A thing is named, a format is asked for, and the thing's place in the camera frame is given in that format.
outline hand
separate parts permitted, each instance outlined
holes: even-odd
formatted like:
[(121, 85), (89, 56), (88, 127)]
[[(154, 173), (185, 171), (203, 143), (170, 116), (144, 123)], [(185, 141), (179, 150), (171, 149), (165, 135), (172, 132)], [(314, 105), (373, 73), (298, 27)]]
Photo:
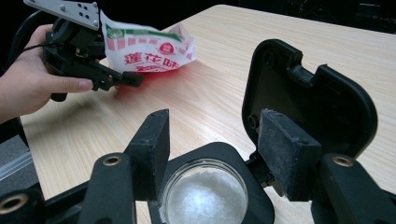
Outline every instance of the hand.
[[(51, 30), (51, 24), (37, 27), (26, 47), (44, 43)], [(42, 61), (42, 53), (42, 48), (26, 50), (0, 77), (0, 123), (36, 112), (52, 93), (92, 89), (89, 79), (51, 75)]]

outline black cable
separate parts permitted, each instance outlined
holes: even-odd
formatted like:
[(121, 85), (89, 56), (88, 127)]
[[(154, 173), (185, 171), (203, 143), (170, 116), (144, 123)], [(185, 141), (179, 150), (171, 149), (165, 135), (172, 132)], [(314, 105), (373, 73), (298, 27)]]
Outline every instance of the black cable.
[[(9, 52), (8, 52), (8, 58), (7, 58), (7, 65), (3, 68), (3, 72), (6, 72), (7, 69), (12, 65), (14, 60), (16, 60), (16, 56), (20, 55), (17, 54), (20, 44), (26, 35), (26, 32), (31, 28), (31, 26), (42, 16), (44, 15), (44, 12), (38, 10), (34, 13), (32, 13), (28, 18), (26, 18), (23, 23), (21, 24), (20, 28), (18, 29), (17, 33), (15, 34), (14, 38), (12, 39)], [(23, 143), (29, 148), (29, 145), (27, 143), (27, 138), (24, 133), (23, 127), (21, 125), (21, 118), (17, 117), (15, 119), (12, 119), (11, 121), (12, 126), (14, 127), (17, 135), (21, 137), (21, 140)]]
[(30, 15), (28, 18), (26, 18), (26, 20), (23, 21), (14, 38), (12, 39), (11, 46), (8, 52), (7, 66), (10, 66), (15, 59), (15, 52), (19, 50), (21, 41), (26, 35), (26, 32), (31, 28), (32, 24), (34, 24), (44, 14), (45, 13), (43, 11), (38, 10), (32, 13), (32, 15)]
[(16, 53), (15, 55), (13, 55), (13, 59), (9, 60), (9, 63), (7, 65), (7, 69), (15, 62), (15, 60), (18, 59), (18, 57), (20, 57), (21, 54), (23, 54), (25, 51), (29, 50), (29, 49), (35, 49), (35, 48), (40, 48), (40, 47), (46, 47), (46, 46), (53, 46), (53, 45), (60, 45), (59, 43), (48, 43), (48, 44), (38, 44), (38, 45), (34, 45), (34, 46), (30, 46), (28, 48), (22, 49), (20, 50), (18, 53)]

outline dark background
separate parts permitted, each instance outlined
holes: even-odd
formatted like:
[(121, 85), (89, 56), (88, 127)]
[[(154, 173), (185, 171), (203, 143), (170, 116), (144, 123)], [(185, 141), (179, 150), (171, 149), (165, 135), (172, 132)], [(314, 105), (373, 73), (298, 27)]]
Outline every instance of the dark background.
[[(217, 4), (246, 7), (313, 21), (357, 27), (389, 34), (395, 34), (396, 1), (394, 0), (205, 0), (205, 1), (151, 1), (134, 2), (96, 1), (99, 7), (113, 21), (124, 21), (149, 25), (159, 30), (169, 27), (202, 10)], [(11, 43), (21, 24), (36, 12), (35, 8), (26, 6), (22, 0), (3, 0), (1, 15), (3, 21), (1, 49), (1, 66), (6, 69)], [(18, 49), (26, 44), (30, 34), (38, 24), (53, 23), (56, 18), (42, 13), (36, 24), (26, 31)], [(0, 125), (0, 143), (14, 136), (15, 124), (12, 120)]]

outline printed logo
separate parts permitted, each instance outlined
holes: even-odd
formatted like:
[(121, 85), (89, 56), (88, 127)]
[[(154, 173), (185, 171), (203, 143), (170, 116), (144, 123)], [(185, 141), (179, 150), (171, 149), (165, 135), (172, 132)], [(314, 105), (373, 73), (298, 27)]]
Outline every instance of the printed logo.
[(108, 37), (112, 39), (117, 39), (124, 36), (123, 31), (120, 29), (107, 29), (107, 34)]
[(174, 54), (175, 51), (173, 45), (169, 42), (161, 44), (158, 50), (164, 55)]

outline wire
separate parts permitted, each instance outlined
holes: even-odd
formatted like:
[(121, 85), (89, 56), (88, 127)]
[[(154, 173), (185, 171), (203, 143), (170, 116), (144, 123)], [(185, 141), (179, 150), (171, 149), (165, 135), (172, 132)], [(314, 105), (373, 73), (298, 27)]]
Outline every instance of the wire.
[(12, 39), (8, 53), (7, 66), (10, 66), (16, 59), (15, 52), (17, 52), (20, 48), (21, 41), (23, 40), (26, 32), (29, 30), (29, 28), (31, 28), (32, 24), (34, 24), (43, 15), (44, 12), (38, 10), (23, 21), (14, 38)]
[(53, 46), (53, 45), (61, 45), (61, 44), (59, 44), (59, 43), (39, 44), (39, 45), (30, 46), (28, 48), (20, 50), (18, 53), (13, 55), (14, 58), (12, 60), (8, 59), (8, 64), (2, 68), (3, 73), (5, 73), (8, 70), (8, 68), (15, 62), (15, 60), (17, 60), (18, 57), (20, 57), (20, 55), (23, 54), (25, 51), (27, 51), (29, 49), (36, 49), (36, 48), (40, 48), (40, 47)]

